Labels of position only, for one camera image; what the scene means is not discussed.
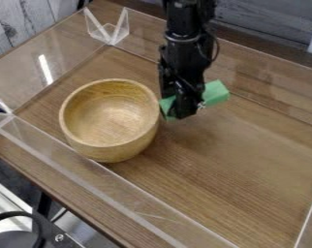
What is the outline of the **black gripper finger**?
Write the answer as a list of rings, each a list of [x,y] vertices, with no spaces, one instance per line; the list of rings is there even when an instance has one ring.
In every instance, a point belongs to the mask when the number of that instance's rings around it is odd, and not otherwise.
[[[183,119],[197,113],[202,102],[205,83],[187,80],[171,80],[168,82],[167,96],[172,98],[168,109],[168,117]]]
[[[159,64],[158,64],[158,72],[159,72],[159,83],[160,83],[160,93],[163,98],[168,98],[175,94],[175,70],[170,64],[168,55],[167,55],[167,47],[164,45],[159,46]]]

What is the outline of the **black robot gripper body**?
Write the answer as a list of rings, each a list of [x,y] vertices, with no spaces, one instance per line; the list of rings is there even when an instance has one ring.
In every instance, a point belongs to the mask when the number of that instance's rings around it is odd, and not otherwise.
[[[203,73],[214,62],[214,35],[201,32],[194,37],[174,37],[166,34],[167,55],[175,80],[205,82]]]

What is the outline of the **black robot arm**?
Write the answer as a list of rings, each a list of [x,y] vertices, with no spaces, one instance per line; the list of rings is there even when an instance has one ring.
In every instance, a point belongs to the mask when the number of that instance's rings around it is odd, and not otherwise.
[[[215,35],[209,31],[215,0],[163,0],[167,16],[166,42],[159,46],[159,82],[162,98],[174,98],[167,116],[183,119],[194,115],[206,91],[205,71],[215,55]]]

